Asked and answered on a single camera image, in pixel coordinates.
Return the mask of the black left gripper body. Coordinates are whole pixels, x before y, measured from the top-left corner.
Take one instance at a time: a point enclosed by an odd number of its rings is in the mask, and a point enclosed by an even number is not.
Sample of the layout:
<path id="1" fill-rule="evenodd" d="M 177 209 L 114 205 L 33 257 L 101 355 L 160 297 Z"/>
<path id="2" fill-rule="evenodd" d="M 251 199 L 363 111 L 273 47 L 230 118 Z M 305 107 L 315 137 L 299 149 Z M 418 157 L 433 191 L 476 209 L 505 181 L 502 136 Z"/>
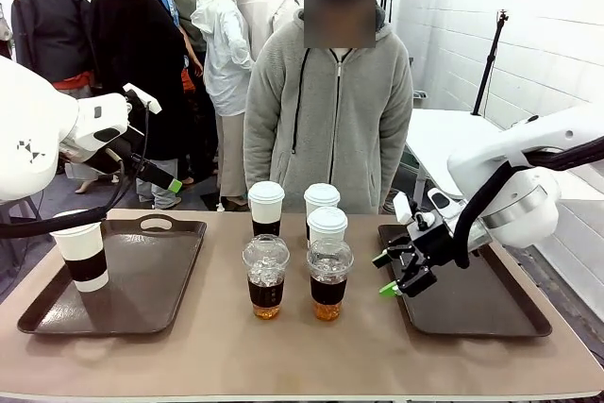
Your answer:
<path id="1" fill-rule="evenodd" d="M 111 93 L 93 99 L 93 132 L 96 149 L 86 164 L 102 174 L 112 174 L 124 165 L 134 172 L 132 154 L 143 156 L 146 139 L 148 96 L 139 89 L 126 89 L 122 97 Z"/>

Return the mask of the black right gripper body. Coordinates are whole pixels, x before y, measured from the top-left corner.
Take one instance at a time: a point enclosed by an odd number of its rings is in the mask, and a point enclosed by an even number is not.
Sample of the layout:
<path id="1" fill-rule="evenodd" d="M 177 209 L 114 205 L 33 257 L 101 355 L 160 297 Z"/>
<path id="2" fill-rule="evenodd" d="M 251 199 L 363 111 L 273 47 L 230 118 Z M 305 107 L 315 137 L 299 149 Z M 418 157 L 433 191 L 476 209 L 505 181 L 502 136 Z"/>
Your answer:
<path id="1" fill-rule="evenodd" d="M 407 226 L 407 231 L 413 246 L 411 258 L 405 259 L 407 269 L 443 266 L 455 259 L 455 244 L 443 221 L 438 220 L 424 231 L 414 222 Z"/>

